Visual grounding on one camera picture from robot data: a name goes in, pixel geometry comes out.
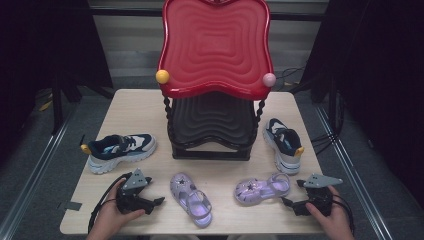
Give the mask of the purple sandal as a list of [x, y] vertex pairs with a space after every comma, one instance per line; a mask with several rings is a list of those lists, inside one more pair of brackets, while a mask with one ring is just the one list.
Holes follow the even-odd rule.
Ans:
[[250, 178], [238, 183], [234, 197], [240, 204], [252, 206], [267, 199], [285, 197], [289, 191], [289, 176], [285, 173], [273, 173], [267, 180]]
[[206, 194], [200, 191], [185, 173], [177, 173], [170, 180], [170, 191], [175, 201], [199, 228], [212, 222], [212, 205]]

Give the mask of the black metal stand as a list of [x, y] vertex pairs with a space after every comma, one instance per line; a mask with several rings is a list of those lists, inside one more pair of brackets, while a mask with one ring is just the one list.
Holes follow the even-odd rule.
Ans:
[[52, 80], [52, 103], [54, 113], [52, 134], [55, 135], [63, 124], [62, 95], [58, 76], [55, 76]]

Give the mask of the metal floor rail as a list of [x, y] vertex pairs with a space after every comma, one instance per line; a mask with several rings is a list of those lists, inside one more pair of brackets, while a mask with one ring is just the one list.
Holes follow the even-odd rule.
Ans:
[[353, 187], [356, 196], [377, 235], [377, 238], [379, 240], [394, 240], [385, 220], [369, 195], [342, 141], [336, 136], [335, 132], [330, 127], [329, 117], [325, 112], [325, 109], [323, 107], [316, 107], [316, 112], [325, 129], [326, 135], [329, 138], [330, 143], [333, 145], [338, 159], [347, 174], [347, 178], [349, 179], [351, 186]]
[[13, 238], [77, 106], [61, 107], [58, 125], [52, 110], [33, 112], [24, 125], [6, 167], [0, 169], [0, 240]]

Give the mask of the red and black shoe rack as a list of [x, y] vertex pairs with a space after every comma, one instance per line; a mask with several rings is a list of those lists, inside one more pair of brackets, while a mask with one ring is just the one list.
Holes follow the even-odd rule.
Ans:
[[276, 82], [265, 0], [166, 0], [156, 80], [176, 159], [245, 161]]

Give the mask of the navy and white sneaker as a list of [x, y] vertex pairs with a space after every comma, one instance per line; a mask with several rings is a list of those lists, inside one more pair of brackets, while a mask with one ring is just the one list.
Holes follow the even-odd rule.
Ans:
[[135, 135], [109, 135], [98, 141], [81, 144], [88, 154], [88, 167], [94, 174], [113, 170], [121, 162], [137, 162], [146, 159], [156, 150], [157, 142], [148, 133]]
[[276, 168], [288, 175], [298, 174], [300, 159], [304, 152], [298, 133], [279, 119], [271, 118], [264, 127], [263, 136], [274, 150]]

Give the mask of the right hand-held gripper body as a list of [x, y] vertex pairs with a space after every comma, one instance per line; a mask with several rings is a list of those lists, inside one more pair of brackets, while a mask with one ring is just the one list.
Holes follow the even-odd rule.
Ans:
[[304, 187], [307, 192], [307, 202], [313, 204], [324, 216], [331, 214], [333, 194], [329, 186], [341, 184], [340, 178], [334, 178], [313, 173], [307, 180], [304, 180]]

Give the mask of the person's left hand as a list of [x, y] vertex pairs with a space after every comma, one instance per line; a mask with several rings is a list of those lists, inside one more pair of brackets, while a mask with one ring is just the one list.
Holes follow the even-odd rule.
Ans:
[[97, 218], [94, 222], [94, 226], [92, 227], [88, 235], [108, 235], [113, 237], [127, 223], [145, 214], [145, 211], [143, 209], [123, 214], [117, 208], [115, 200], [115, 197], [117, 195], [117, 189], [119, 185], [124, 181], [125, 178], [121, 178], [111, 188], [110, 192], [106, 197], [106, 201], [102, 204], [102, 207], [97, 215]]

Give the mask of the person's right hand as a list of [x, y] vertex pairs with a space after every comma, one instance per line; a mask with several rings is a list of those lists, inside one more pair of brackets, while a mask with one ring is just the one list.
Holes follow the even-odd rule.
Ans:
[[310, 214], [321, 225], [323, 231], [328, 236], [330, 235], [352, 235], [349, 218], [344, 208], [337, 204], [340, 199], [339, 192], [333, 187], [329, 186], [329, 190], [333, 194], [334, 203], [332, 204], [331, 214], [324, 216], [313, 204], [307, 203], [306, 208]]

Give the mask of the black curtain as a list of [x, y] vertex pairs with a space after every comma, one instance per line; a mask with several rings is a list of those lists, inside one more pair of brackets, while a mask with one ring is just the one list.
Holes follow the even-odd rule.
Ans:
[[113, 86], [88, 0], [0, 0], [0, 162], [46, 88]]
[[424, 208], [424, 0], [328, 0], [302, 80], [317, 102], [337, 86]]

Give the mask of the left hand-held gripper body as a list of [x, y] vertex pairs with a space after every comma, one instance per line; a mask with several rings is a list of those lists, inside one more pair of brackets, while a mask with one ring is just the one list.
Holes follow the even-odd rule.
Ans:
[[118, 187], [116, 203], [119, 211], [121, 213], [127, 213], [143, 209], [146, 214], [150, 214], [155, 207], [153, 201], [139, 196], [139, 193], [147, 185], [145, 176], [141, 170], [139, 168], [134, 170]]

